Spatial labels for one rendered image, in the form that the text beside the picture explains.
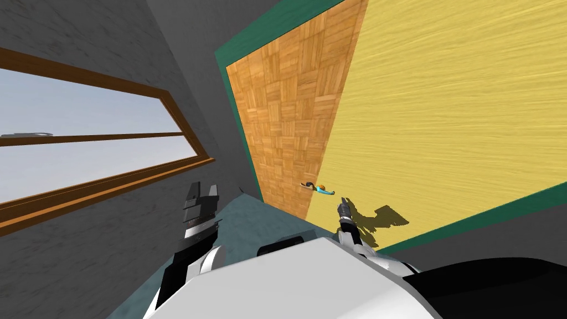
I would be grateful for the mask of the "yellow door leaf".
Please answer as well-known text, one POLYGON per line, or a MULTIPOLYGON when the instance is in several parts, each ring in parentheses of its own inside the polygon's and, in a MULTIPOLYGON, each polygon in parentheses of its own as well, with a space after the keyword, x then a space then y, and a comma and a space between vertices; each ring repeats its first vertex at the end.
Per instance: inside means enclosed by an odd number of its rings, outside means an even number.
POLYGON ((384 251, 567 203, 567 0, 369 0, 318 182, 384 251))

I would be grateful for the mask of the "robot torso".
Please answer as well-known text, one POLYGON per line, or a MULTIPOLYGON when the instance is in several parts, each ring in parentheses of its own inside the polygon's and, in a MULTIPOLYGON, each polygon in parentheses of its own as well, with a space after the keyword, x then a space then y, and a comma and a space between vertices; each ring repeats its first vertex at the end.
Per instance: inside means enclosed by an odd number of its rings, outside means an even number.
POLYGON ((416 272, 347 239, 293 241, 232 265, 216 246, 143 319, 442 319, 404 280, 416 272))

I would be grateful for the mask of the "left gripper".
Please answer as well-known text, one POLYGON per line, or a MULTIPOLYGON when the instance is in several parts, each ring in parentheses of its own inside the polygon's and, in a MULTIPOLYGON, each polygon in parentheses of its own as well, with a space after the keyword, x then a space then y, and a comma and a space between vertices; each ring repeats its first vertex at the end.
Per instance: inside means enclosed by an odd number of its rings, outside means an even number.
POLYGON ((183 211, 183 222, 186 223, 186 231, 204 231, 215 224, 215 214, 218 209, 218 186, 210 186, 207 196, 200 196, 200 182, 190 185, 188 195, 185 199, 183 211))

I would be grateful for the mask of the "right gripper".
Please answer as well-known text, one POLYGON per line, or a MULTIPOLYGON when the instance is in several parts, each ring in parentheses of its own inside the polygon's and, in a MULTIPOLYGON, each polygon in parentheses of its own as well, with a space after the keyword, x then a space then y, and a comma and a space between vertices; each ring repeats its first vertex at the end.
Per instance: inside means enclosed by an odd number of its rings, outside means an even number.
POLYGON ((337 206, 339 222, 353 222, 350 206, 345 198, 341 198, 341 203, 337 206))

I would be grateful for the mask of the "brown framed window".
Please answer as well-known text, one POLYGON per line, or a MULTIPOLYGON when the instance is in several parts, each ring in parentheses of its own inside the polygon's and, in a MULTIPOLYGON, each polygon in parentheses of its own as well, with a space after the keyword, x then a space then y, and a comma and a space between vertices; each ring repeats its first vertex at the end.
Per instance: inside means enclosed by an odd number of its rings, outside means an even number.
POLYGON ((0 48, 0 237, 212 161, 168 91, 0 48))

